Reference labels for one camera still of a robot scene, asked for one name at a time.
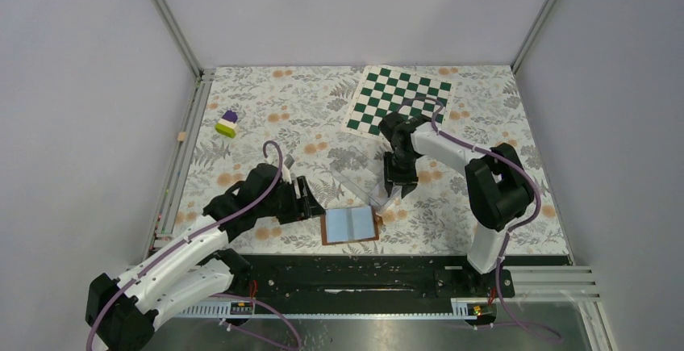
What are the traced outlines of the brown leather card holder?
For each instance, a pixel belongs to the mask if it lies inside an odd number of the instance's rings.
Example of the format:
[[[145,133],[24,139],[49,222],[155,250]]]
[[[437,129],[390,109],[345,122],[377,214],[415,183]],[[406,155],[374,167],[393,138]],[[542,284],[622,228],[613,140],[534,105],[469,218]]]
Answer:
[[[382,219],[370,206],[330,209],[321,217],[323,245],[379,240]]]

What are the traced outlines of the clear plastic card box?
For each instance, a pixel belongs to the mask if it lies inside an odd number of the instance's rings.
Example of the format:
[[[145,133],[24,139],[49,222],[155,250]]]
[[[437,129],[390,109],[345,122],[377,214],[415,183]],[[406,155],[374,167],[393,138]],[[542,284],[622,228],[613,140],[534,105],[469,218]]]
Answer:
[[[394,186],[391,192],[386,189],[382,155],[380,152],[380,159],[374,160],[358,148],[342,148],[340,155],[333,157],[331,163],[333,177],[379,215],[385,213],[401,195],[398,186]]]

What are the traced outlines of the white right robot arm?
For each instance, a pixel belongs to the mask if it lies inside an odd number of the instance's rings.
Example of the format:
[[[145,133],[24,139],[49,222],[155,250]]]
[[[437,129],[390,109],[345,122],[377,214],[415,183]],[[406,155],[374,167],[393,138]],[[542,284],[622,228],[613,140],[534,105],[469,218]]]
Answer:
[[[463,175],[470,209],[478,229],[467,259],[472,267],[462,277],[467,292],[482,296],[494,286],[514,222],[530,204],[540,203],[534,181],[509,144],[485,149],[441,131],[427,116],[410,119],[391,112],[379,123],[391,150],[383,157],[387,194],[406,197],[419,183],[416,162],[429,157]]]

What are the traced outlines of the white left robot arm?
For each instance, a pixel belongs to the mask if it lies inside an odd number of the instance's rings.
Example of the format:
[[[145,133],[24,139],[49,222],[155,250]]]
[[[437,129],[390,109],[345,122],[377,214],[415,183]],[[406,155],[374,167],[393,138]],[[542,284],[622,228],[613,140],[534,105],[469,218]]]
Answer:
[[[176,314],[224,291],[241,295],[251,266],[230,243],[273,217],[289,224],[325,215],[303,176],[265,163],[214,197],[182,234],[118,277],[89,287],[88,350],[141,350]]]

